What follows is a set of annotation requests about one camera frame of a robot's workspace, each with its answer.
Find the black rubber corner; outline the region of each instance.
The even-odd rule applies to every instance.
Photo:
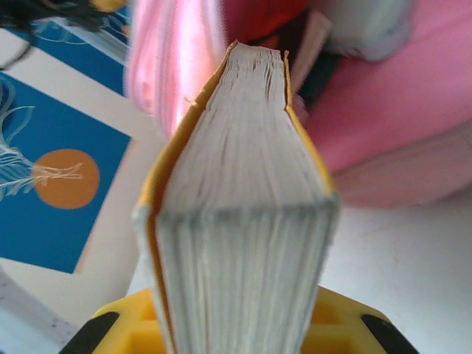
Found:
[[[420,354],[390,322],[373,315],[362,315],[361,319],[386,354]]]
[[[58,354],[92,354],[118,317],[117,312],[107,312],[91,319]]]

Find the pink zipper pouch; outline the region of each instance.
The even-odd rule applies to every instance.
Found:
[[[271,34],[282,28],[277,40],[290,39],[292,48],[281,49],[298,68],[316,17],[306,7],[300,0],[138,0],[127,95],[170,136],[233,40],[265,38],[273,46]],[[396,55],[342,60],[321,97],[300,110],[348,205],[426,204],[472,181],[472,3],[417,0],[410,21],[412,39]]]

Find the pink bag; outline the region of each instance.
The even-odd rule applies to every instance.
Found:
[[[169,136],[228,43],[268,34],[304,9],[286,0],[139,0],[128,96]],[[472,3],[418,0],[412,23],[412,40],[393,58],[343,60],[308,108],[308,133],[347,204],[424,204],[472,180]]]

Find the pink fabric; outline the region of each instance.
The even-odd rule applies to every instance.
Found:
[[[472,1],[419,0],[413,39],[380,64],[344,60],[307,130],[337,172],[472,118]]]

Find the orange circle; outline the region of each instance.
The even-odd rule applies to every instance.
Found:
[[[100,171],[90,155],[60,149],[40,157],[32,169],[38,197],[51,207],[78,209],[92,201],[100,183]]]

